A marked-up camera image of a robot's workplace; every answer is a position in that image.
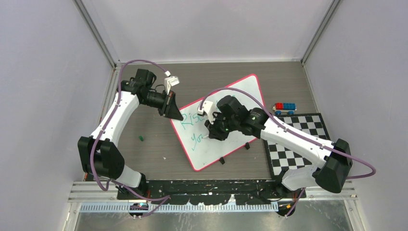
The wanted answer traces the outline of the pink-framed whiteboard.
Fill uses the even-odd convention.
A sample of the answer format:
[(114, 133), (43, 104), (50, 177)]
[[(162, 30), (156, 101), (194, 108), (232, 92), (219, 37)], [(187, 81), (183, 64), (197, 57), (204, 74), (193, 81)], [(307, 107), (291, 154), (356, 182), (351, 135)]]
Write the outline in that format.
[[(259, 80), (255, 74), (237, 80), (226, 87), (243, 90), (265, 105)], [(236, 97), (248, 110), (254, 107), (260, 108), (251, 98), (233, 90), (222, 90), (212, 93), (206, 100), (212, 101), (216, 105), (221, 98), (227, 95)], [(200, 98), (180, 108), (184, 118), (182, 121), (170, 120), (181, 147), (194, 171), (201, 171), (219, 161), (220, 158), (242, 148), (247, 142), (257, 140), (253, 136), (245, 136), (238, 131), (231, 132), (225, 141), (203, 139), (209, 132), (204, 125), (207, 116), (197, 115), (197, 109), (202, 99)]]

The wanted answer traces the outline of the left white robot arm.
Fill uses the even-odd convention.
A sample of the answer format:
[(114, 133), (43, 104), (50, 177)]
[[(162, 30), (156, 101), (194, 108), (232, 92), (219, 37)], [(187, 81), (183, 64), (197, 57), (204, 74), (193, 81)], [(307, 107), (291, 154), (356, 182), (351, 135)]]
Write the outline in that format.
[(176, 94), (171, 90), (179, 79), (168, 71), (165, 74), (167, 77), (162, 92), (152, 88), (157, 77), (146, 69), (138, 69), (130, 80), (121, 81), (107, 115), (91, 135), (81, 137), (77, 143), (85, 173), (128, 186), (129, 193), (136, 199), (147, 195), (146, 177), (125, 164), (117, 144), (126, 123), (139, 105), (156, 108), (159, 115), (165, 118), (183, 119), (176, 105)]

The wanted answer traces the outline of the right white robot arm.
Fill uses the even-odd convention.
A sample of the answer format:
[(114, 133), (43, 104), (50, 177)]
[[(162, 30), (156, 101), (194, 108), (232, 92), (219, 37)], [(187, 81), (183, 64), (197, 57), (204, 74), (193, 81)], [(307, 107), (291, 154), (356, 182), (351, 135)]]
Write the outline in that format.
[(246, 136), (271, 141), (306, 158), (311, 164), (299, 169), (288, 169), (275, 183), (275, 193), (288, 197), (300, 188), (319, 186), (331, 193), (340, 193), (352, 167), (349, 143), (314, 137), (298, 130), (262, 108), (247, 109), (237, 98), (227, 95), (217, 104), (203, 102), (197, 110), (207, 116), (208, 137), (224, 141), (233, 131)]

